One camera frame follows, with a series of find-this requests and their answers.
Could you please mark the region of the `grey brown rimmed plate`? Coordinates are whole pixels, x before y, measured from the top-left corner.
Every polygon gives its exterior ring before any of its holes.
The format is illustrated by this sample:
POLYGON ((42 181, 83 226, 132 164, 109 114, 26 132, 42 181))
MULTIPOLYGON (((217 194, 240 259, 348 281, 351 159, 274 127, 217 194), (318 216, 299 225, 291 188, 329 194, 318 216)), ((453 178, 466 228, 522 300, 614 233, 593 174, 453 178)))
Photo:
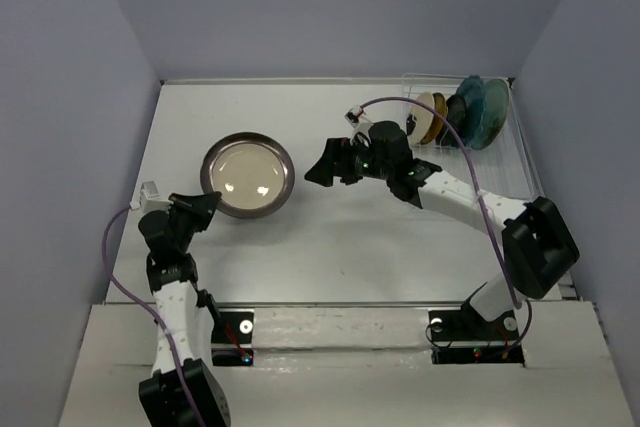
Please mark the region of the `grey brown rimmed plate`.
POLYGON ((199 172, 203 192, 219 192, 218 210, 236 219, 278 211, 296 180, 293 161, 274 139, 257 132, 223 137, 206 152, 199 172))

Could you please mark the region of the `amber patterned plate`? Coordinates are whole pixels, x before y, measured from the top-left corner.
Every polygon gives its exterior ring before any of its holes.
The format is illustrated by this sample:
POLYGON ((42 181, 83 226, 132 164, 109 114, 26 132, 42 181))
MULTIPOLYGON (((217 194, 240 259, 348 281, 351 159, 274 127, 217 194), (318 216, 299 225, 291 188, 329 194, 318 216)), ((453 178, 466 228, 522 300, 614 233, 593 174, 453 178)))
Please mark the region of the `amber patterned plate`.
POLYGON ((438 135, 440 134, 444 122, 443 120, 447 117, 448 106, 446 104, 446 98, 442 93, 436 92, 433 94, 434 98, 434 110, 436 113, 434 114, 432 123, 426 135, 426 142, 430 143, 434 141, 438 135))

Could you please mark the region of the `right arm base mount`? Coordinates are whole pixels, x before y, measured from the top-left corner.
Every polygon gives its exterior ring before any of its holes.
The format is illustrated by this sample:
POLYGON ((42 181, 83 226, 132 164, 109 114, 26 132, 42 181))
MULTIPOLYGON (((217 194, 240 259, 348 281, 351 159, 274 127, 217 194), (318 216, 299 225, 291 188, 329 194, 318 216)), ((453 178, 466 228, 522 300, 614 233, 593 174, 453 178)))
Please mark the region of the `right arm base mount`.
POLYGON ((513 311, 487 322, 474 312, 462 309, 428 311, 425 337, 435 365, 520 364, 525 363, 513 311))

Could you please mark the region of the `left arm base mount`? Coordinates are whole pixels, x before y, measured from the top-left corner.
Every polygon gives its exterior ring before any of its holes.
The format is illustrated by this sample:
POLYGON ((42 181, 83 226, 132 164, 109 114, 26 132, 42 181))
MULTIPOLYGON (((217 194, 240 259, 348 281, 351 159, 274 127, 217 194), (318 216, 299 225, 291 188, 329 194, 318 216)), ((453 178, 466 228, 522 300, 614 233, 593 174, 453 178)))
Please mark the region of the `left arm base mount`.
POLYGON ((221 310, 211 335, 215 367, 252 367, 255 327, 253 310, 221 310))

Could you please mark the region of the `cream plate with black spot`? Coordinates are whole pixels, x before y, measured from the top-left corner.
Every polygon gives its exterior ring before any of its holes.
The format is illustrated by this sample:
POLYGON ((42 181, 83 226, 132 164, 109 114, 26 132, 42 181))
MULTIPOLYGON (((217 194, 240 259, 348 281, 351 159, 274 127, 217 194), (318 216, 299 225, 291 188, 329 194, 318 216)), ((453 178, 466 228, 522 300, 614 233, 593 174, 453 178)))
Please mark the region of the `cream plate with black spot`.
MULTIPOLYGON (((434 96, 430 92, 420 94, 416 100, 431 109, 434 108, 434 96)), ((411 110, 406 119, 407 136, 411 146, 419 144, 424 139, 431 127, 433 119, 434 115, 430 110, 424 109, 420 105, 411 105, 411 110)))

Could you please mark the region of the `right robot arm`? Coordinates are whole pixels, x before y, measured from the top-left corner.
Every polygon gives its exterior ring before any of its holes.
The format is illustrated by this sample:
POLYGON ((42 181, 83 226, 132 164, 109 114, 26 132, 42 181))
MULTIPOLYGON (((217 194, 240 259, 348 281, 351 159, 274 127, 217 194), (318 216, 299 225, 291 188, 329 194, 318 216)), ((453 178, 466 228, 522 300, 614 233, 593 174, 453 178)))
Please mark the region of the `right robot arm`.
POLYGON ((323 187, 336 181, 382 180, 397 199, 486 234, 500 272, 463 304, 460 326, 473 339, 491 333, 515 304, 544 298, 580 258, 554 202, 542 196, 523 201, 475 188, 414 156, 406 134, 392 121, 371 123, 350 138, 328 139, 305 178, 323 187))

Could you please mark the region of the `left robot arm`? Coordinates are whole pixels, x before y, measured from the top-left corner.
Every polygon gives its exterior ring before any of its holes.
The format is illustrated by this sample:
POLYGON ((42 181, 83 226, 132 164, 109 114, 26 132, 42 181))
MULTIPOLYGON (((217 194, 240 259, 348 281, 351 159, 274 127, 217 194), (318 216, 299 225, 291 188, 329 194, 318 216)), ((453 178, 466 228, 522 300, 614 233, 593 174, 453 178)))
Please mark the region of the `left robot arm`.
POLYGON ((146 275, 155 307, 157 345, 151 375, 138 395, 152 426, 229 426, 226 395, 212 373, 211 340, 221 330, 212 295, 197 287, 189 253, 208 229, 221 194, 172 194, 168 205, 143 215, 138 229, 149 249, 146 275))

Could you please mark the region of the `light green flower plate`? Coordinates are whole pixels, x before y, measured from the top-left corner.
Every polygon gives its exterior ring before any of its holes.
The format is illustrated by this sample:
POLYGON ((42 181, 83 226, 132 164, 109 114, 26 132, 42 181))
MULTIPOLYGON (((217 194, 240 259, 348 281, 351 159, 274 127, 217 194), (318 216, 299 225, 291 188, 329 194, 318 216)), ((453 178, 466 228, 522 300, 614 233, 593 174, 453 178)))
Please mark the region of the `light green flower plate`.
POLYGON ((503 79, 486 81, 484 92, 482 121, 470 143, 474 150, 484 150, 494 142, 505 124, 511 101, 508 83, 503 79))

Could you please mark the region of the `black round plate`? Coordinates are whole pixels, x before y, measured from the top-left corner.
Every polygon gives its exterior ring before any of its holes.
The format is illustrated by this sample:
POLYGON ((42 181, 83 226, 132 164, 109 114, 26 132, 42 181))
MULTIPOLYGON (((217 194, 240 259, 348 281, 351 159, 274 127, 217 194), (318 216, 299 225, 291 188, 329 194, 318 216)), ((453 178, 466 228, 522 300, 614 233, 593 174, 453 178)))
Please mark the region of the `black round plate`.
POLYGON ((457 94, 452 95, 447 100, 447 106, 447 121, 450 124, 451 129, 447 129, 447 132, 442 139, 442 144, 444 146, 456 146, 457 141, 455 140, 453 132, 456 132, 458 136, 461 136, 461 130, 465 123, 467 106, 465 99, 457 94))

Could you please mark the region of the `teal scalloped plate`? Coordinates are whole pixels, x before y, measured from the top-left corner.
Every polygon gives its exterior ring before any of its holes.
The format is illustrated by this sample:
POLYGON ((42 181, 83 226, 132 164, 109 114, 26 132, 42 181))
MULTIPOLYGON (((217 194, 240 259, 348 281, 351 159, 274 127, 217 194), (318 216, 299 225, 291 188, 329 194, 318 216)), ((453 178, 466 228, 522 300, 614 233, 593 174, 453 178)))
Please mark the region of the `teal scalloped plate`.
POLYGON ((464 145, 469 145, 481 126, 486 108, 484 82, 480 76, 469 76, 458 86, 456 94, 466 104, 465 120, 460 130, 460 137, 464 145))

